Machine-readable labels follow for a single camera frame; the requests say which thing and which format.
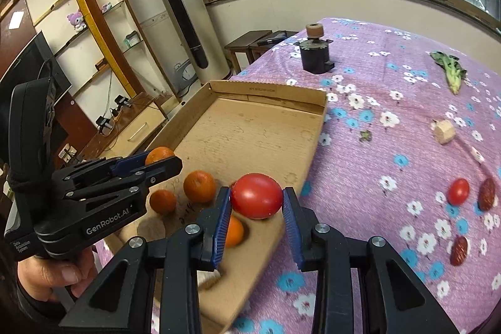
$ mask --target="drawer handle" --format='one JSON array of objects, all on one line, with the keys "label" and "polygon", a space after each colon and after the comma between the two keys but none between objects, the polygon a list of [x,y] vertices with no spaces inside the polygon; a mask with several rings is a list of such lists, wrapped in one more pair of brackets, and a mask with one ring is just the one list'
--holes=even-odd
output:
[{"label": "drawer handle", "polygon": [[136,137],[136,135],[137,135],[139,132],[141,132],[141,131],[142,131],[142,130],[146,127],[146,126],[148,126],[147,122],[145,122],[145,123],[142,125],[142,127],[140,127],[140,128],[139,128],[139,129],[138,129],[138,130],[134,133],[134,135],[132,135],[129,139],[127,139],[127,141],[128,141],[128,142],[132,141],[132,140]]}]

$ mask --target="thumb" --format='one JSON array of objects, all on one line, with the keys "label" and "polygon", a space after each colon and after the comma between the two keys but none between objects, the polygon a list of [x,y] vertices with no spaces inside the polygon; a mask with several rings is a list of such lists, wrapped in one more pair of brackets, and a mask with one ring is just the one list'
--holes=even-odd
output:
[{"label": "thumb", "polygon": [[82,280],[82,272],[68,261],[31,257],[18,263],[18,278],[26,292],[34,299],[52,298],[52,287],[64,287]]}]

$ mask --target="black tv screen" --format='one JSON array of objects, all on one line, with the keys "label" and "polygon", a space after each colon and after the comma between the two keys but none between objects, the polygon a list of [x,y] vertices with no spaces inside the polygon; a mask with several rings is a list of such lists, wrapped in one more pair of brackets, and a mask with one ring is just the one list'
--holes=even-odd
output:
[{"label": "black tv screen", "polygon": [[39,73],[39,78],[48,77],[51,71],[56,84],[57,104],[69,90],[71,83],[59,66],[43,33],[40,32],[19,53],[0,79],[0,159],[3,162],[8,162],[8,116],[14,87],[23,82],[36,80]]}]

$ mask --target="orange fruit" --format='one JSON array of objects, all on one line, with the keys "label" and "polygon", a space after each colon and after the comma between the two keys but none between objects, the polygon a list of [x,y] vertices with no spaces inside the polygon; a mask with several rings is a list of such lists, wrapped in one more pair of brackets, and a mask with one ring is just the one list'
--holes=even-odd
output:
[{"label": "orange fruit", "polygon": [[210,173],[195,170],[186,176],[184,193],[194,203],[208,203],[216,194],[216,182]]},{"label": "orange fruit", "polygon": [[146,156],[146,160],[144,161],[144,165],[151,165],[152,163],[167,159],[171,156],[174,156],[174,152],[171,149],[165,146],[159,146],[148,153],[148,156]]},{"label": "orange fruit", "polygon": [[176,202],[176,196],[169,190],[157,190],[150,196],[151,209],[161,215],[174,211]]},{"label": "orange fruit", "polygon": [[225,248],[237,246],[242,242],[242,239],[244,239],[244,226],[238,218],[232,215],[228,224]]}]

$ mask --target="wooden stool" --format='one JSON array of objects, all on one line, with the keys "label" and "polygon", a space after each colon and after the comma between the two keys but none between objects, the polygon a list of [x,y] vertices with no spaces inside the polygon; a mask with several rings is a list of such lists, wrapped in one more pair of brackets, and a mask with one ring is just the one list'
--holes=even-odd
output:
[{"label": "wooden stool", "polygon": [[233,68],[236,74],[241,72],[241,68],[235,53],[245,53],[247,55],[249,65],[252,64],[255,59],[252,56],[252,52],[249,46],[269,34],[271,34],[271,30],[252,30],[225,46],[225,49],[230,52],[231,63],[233,64]]},{"label": "wooden stool", "polygon": [[[273,32],[273,33],[270,33],[268,34],[267,36],[264,36],[258,40],[266,40],[266,39],[271,39],[281,33],[284,33],[284,30],[279,30],[277,32]],[[294,36],[297,32],[288,32],[288,31],[285,31],[285,33],[287,34],[287,37],[291,37],[291,36]],[[251,52],[252,52],[252,62],[256,61],[258,58],[260,58],[263,54],[265,54],[268,50],[272,49],[273,47],[275,47],[276,45],[275,44],[265,44],[264,46],[259,46],[257,44],[257,40],[252,43],[250,45],[250,49],[251,49]]]}]

